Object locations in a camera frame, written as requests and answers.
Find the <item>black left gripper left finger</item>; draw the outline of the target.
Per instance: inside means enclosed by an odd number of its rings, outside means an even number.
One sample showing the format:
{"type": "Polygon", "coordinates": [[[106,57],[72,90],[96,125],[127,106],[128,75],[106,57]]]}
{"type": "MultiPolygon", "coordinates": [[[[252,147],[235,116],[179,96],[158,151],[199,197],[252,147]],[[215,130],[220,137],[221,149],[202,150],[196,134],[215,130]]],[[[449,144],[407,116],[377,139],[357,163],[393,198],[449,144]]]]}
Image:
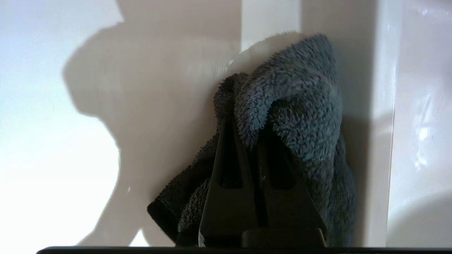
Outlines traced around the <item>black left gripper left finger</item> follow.
{"type": "Polygon", "coordinates": [[[198,231],[200,247],[242,247],[242,234],[258,227],[255,186],[236,121],[226,118],[198,231]]]}

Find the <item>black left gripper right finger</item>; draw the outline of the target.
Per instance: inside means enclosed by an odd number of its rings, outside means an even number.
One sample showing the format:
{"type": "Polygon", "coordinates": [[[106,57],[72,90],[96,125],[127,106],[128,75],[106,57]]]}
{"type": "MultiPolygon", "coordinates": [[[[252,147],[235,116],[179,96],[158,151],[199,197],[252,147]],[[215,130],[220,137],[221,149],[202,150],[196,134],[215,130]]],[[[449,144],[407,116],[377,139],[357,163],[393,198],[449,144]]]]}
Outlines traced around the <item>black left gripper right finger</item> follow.
{"type": "Polygon", "coordinates": [[[275,132],[260,132],[256,158],[267,225],[276,228],[313,227],[327,232],[297,167],[297,159],[275,132]]]}

